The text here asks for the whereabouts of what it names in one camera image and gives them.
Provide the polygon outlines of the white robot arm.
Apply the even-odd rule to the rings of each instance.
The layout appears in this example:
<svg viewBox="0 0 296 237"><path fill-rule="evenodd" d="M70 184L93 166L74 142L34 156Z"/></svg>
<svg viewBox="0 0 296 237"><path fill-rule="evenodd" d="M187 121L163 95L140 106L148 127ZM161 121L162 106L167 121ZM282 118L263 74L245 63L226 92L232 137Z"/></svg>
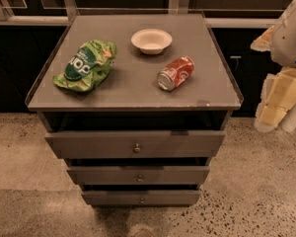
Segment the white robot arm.
<svg viewBox="0 0 296 237"><path fill-rule="evenodd" d="M255 128L269 132L280 126L292 132L296 128L296 0L252 42L251 49L269 51L271 60L282 66L263 81Z"/></svg>

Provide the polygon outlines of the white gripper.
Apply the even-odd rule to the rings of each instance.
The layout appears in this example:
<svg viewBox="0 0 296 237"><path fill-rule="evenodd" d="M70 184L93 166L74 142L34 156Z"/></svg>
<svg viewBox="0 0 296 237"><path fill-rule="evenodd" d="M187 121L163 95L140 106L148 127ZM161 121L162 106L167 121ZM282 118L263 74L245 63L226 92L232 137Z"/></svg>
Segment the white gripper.
<svg viewBox="0 0 296 237"><path fill-rule="evenodd" d="M279 125L284 131L296 128L296 0L282 13L274 26L251 43L255 51L270 51L271 59L283 67L263 81L261 101L256 110L255 128L270 132Z"/></svg>

